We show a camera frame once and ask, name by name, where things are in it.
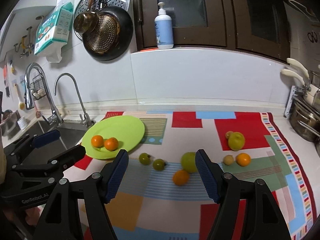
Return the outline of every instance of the soap dispenser bottle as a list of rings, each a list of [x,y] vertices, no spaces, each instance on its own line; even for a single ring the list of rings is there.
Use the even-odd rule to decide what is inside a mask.
[[[158,3],[158,6],[160,9],[155,18],[157,46],[159,49],[171,49],[173,47],[172,19],[163,8],[164,2]]]

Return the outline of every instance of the colorful patterned tablecloth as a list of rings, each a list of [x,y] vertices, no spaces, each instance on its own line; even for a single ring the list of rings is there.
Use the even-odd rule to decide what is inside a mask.
[[[209,199],[198,173],[178,187],[173,174],[181,169],[185,152],[204,149],[223,171],[238,179],[262,178],[274,195],[293,240],[301,239],[316,219],[312,189],[299,158],[273,122],[269,113],[242,112],[108,112],[106,118],[133,115],[145,124],[145,136],[130,152],[127,171],[116,198],[106,209],[119,240],[205,240],[218,210]],[[248,153],[247,167],[236,163],[226,166],[227,154],[236,156],[225,139],[227,131],[244,134],[246,143],[240,152]],[[142,152],[168,162],[164,171],[139,163]],[[100,171],[106,161],[86,156],[65,172],[70,181],[85,179]],[[85,207],[79,200],[85,240],[90,240]],[[240,201],[233,240],[240,238],[245,200]]]

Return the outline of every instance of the kitchen sink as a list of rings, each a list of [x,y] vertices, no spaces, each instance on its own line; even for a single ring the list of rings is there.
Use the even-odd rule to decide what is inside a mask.
[[[60,139],[49,143],[39,149],[34,149],[23,161],[23,164],[45,164],[56,155],[75,146],[84,136],[87,128],[79,122],[65,121],[59,127],[49,126],[45,121],[38,121],[31,126],[22,136],[41,135],[50,130],[57,129],[61,136]]]

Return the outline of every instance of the paper towel package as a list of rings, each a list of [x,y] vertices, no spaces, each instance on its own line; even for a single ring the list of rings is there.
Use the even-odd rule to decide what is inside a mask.
[[[61,61],[61,48],[68,42],[72,16],[73,4],[68,2],[44,18],[36,33],[35,55],[46,57],[51,63]]]

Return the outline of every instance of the orange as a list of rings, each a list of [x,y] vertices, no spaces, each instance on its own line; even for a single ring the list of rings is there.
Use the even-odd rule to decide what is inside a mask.
[[[190,179],[190,175],[185,170],[177,171],[172,177],[173,183],[176,184],[177,186],[182,186],[186,184],[189,181],[189,179]]]
[[[118,146],[119,146],[119,142],[114,137],[111,137],[104,142],[104,147],[110,152],[116,150]]]
[[[95,135],[91,138],[91,144],[93,147],[100,148],[103,146],[103,137],[101,135]]]
[[[245,167],[245,166],[248,166],[251,162],[251,157],[249,154],[246,154],[246,153],[240,153],[236,156],[236,162],[242,166],[242,167]]]

